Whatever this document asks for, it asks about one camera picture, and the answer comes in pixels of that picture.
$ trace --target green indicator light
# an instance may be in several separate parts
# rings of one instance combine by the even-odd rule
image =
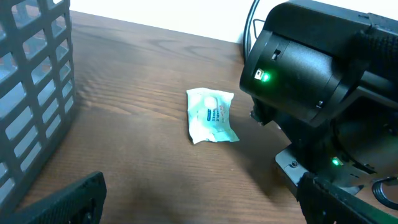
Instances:
[[[269,73],[264,73],[264,74],[262,74],[261,81],[268,82],[270,78],[271,78],[271,76],[269,75]]]
[[[335,166],[342,166],[343,163],[337,158],[337,157],[333,157],[331,159],[331,162],[335,165]]]
[[[333,164],[336,165],[336,166],[339,165],[339,163],[338,163],[338,161],[337,161],[336,159],[333,159],[332,162],[333,162]]]

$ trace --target white wall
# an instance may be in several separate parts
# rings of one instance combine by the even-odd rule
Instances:
[[[318,0],[398,20],[396,0]],[[285,0],[260,0],[254,18],[265,19]],[[71,0],[70,9],[98,16],[239,42],[252,0]]]

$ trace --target white packet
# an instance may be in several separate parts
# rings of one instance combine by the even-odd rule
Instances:
[[[239,141],[229,125],[233,93],[207,88],[187,90],[189,134],[194,144],[200,141]]]

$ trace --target wood grain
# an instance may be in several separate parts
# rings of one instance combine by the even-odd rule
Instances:
[[[272,166],[289,141],[275,123],[249,118],[239,45],[71,16],[77,117],[22,207],[100,170],[102,223],[305,222]],[[240,142],[191,143],[185,91],[197,87],[235,93],[230,121]],[[360,197],[386,210],[368,191]]]

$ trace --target gray plastic basket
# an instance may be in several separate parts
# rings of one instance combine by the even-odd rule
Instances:
[[[0,0],[0,215],[17,206],[72,120],[70,2],[57,2]]]

